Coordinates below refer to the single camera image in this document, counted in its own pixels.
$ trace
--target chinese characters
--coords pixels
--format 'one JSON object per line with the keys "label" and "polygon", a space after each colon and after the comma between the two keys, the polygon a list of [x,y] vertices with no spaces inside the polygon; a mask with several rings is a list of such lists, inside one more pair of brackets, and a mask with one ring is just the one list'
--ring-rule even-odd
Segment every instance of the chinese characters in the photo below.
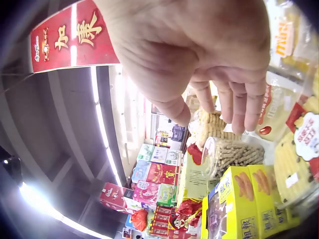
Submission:
{"label": "chinese characters", "polygon": [[59,27],[59,38],[58,41],[54,43],[54,48],[59,47],[59,51],[61,50],[61,47],[68,48],[68,40],[69,38],[65,35],[65,25]]}
{"label": "chinese characters", "polygon": [[[101,26],[94,26],[94,24],[97,21],[97,16],[95,12],[93,13],[93,17],[91,19],[90,23],[85,23],[83,20],[82,23],[78,23],[77,25],[77,36],[79,43],[88,43],[91,46],[94,46],[94,43],[92,40],[95,38],[97,34],[99,34],[102,31]],[[69,48],[67,43],[69,41],[68,36],[65,34],[65,29],[66,26],[63,25],[59,27],[58,32],[59,32],[59,38],[58,40],[54,43],[55,48],[59,47],[59,51],[61,50],[61,47],[66,47]]]}
{"label": "chinese characters", "polygon": [[94,46],[91,40],[94,39],[95,35],[99,34],[102,30],[102,27],[100,26],[94,27],[96,20],[97,20],[97,17],[94,12],[90,24],[85,23],[84,20],[82,21],[82,24],[78,23],[77,36],[78,36],[80,44],[82,44],[83,42],[86,42],[86,43],[89,43],[91,46]]}

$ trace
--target yellow packaging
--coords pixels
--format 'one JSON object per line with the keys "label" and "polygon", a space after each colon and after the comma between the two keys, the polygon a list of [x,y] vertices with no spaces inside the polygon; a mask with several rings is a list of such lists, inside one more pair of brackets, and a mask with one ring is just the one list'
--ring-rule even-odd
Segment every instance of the yellow packaging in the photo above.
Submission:
{"label": "yellow packaging", "polygon": [[201,238],[258,238],[256,201],[247,167],[229,167],[203,199]]}
{"label": "yellow packaging", "polygon": [[271,195],[271,184],[263,165],[248,165],[257,209],[259,238],[267,238],[291,226],[288,223],[287,211],[274,206]]}

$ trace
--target finger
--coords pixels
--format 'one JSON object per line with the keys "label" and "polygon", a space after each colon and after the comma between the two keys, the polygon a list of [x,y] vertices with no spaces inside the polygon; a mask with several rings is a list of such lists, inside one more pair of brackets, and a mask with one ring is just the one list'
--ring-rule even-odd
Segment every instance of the finger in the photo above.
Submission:
{"label": "finger", "polygon": [[217,87],[223,120],[230,124],[233,120],[233,91],[228,83],[228,75],[219,69],[211,70],[209,73]]}
{"label": "finger", "polygon": [[232,128],[235,134],[242,134],[245,131],[244,121],[246,112],[247,94],[244,84],[235,82],[229,83],[234,94],[233,109],[234,115],[232,120]]}
{"label": "finger", "polygon": [[189,84],[194,88],[196,96],[208,113],[213,113],[215,110],[213,98],[211,96],[211,88],[209,86],[210,77],[207,75],[195,74],[191,78]]}
{"label": "finger", "polygon": [[245,84],[245,88],[247,91],[247,104],[244,125],[248,131],[254,131],[263,107],[263,98],[266,91],[266,78],[264,77],[255,83],[247,83]]}
{"label": "finger", "polygon": [[172,119],[175,123],[180,126],[188,125],[190,120],[190,111],[182,96],[167,102],[152,101],[152,103],[154,103],[164,115],[166,115],[169,119]]}

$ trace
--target red sign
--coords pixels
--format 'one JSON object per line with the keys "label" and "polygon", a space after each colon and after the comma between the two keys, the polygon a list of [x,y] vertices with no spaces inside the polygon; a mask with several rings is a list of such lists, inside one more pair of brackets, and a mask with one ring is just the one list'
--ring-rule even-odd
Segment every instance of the red sign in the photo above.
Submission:
{"label": "red sign", "polygon": [[176,178],[177,167],[160,163],[151,163],[146,181],[151,183],[164,183],[174,185],[177,182]]}
{"label": "red sign", "polygon": [[103,17],[92,0],[65,8],[30,35],[33,72],[119,63]]}

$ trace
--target red packaging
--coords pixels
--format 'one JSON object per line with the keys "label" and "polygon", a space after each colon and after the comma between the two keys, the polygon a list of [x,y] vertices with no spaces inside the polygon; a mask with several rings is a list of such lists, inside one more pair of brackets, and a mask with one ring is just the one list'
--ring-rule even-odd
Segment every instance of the red packaging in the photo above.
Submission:
{"label": "red packaging", "polygon": [[185,231],[168,230],[168,239],[188,239],[192,235]]}
{"label": "red packaging", "polygon": [[33,72],[119,63],[106,24],[92,0],[79,1],[35,27],[31,33]]}
{"label": "red packaging", "polygon": [[160,163],[151,163],[146,181],[158,184],[177,184],[177,173],[179,167]]}
{"label": "red packaging", "polygon": [[100,202],[114,210],[118,211],[123,209],[126,212],[126,203],[124,200],[125,191],[126,188],[119,187],[112,183],[106,183],[100,195]]}

